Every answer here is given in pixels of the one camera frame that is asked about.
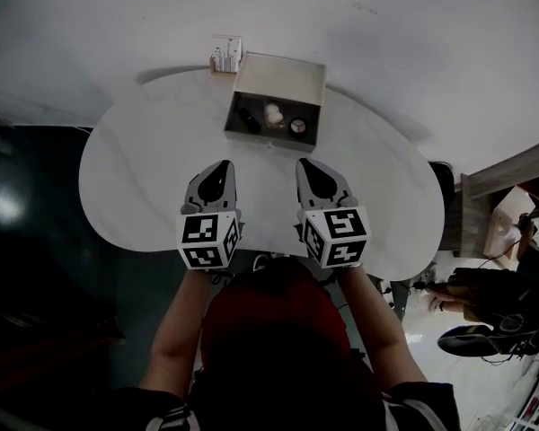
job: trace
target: oval table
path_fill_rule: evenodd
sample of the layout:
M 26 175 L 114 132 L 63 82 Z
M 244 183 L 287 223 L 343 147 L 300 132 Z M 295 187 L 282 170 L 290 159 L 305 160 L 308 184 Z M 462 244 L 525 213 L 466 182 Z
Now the oval table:
M 145 84 L 101 118 L 80 164 L 80 198 L 94 230 L 132 251 L 177 249 L 175 218 L 190 180 L 210 164 L 234 163 L 245 227 L 239 249 L 307 257 L 293 227 L 296 161 L 308 154 L 241 142 L 223 131 L 233 80 L 198 70 Z M 428 162 L 371 110 L 326 89 L 311 158 L 347 179 L 367 210 L 373 239 L 364 267 L 403 280 L 437 251 L 441 191 Z

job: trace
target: white wall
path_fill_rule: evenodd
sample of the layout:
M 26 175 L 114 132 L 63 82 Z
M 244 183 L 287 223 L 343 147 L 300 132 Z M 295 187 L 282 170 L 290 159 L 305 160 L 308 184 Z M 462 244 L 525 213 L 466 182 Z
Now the white wall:
M 539 0 L 0 0 L 0 112 L 95 123 L 125 85 L 204 66 L 212 33 L 326 64 L 455 172 L 539 143 Z

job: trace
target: floor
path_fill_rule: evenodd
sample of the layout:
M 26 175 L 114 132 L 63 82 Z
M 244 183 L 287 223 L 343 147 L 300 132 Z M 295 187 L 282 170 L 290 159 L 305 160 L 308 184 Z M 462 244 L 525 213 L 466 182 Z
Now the floor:
M 26 213 L 36 222 L 21 228 L 32 241 L 44 244 L 69 279 L 115 309 L 126 340 L 101 354 L 102 383 L 109 391 L 139 383 L 152 338 L 181 282 L 184 267 L 177 251 L 125 251 L 96 235 L 81 209 L 77 187 L 86 138 L 85 133 L 75 129 L 2 129 L 0 183 L 10 184 L 22 193 L 23 186 L 17 179 L 23 176 L 31 185 L 29 193 L 34 197 L 28 209 L 40 206 L 40 211 Z M 250 267 L 254 255 L 252 251 L 236 252 L 232 271 Z M 455 259 L 448 252 L 438 253 L 434 261 L 438 280 L 445 280 L 455 267 L 477 267 L 482 263 Z M 305 263 L 318 278 L 325 277 L 312 262 Z M 212 297 L 223 284 L 222 281 L 215 286 Z M 396 294 L 401 294 L 395 298 L 396 306 L 401 309 L 407 291 L 396 286 L 393 287 Z M 329 285 L 327 289 L 340 307 L 352 346 L 363 351 L 349 308 L 343 306 L 345 300 L 340 289 L 337 285 Z M 513 359 L 494 367 L 481 359 L 460 358 L 441 351 L 436 345 L 437 338 L 464 324 L 463 317 L 458 313 L 429 313 L 428 305 L 426 296 L 413 292 L 409 295 L 402 322 L 413 356 L 430 381 L 454 385 L 463 430 L 503 428 L 507 419 L 502 415 L 512 413 L 525 398 L 538 363 Z

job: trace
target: marble tabletop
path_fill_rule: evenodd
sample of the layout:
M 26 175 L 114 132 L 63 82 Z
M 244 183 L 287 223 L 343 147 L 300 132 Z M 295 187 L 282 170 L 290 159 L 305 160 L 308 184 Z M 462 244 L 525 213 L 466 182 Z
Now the marble tabletop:
M 188 183 L 229 159 L 245 222 L 238 248 L 307 256 L 293 228 L 296 161 L 307 154 L 227 138 L 232 87 L 208 70 L 170 75 L 125 94 L 103 115 L 79 175 L 84 212 L 101 237 L 132 251 L 177 249 L 175 218 Z M 367 272 L 403 280 L 429 264 L 443 232 L 443 199 L 428 162 L 398 131 L 326 89 L 311 158 L 341 172 L 367 209 Z

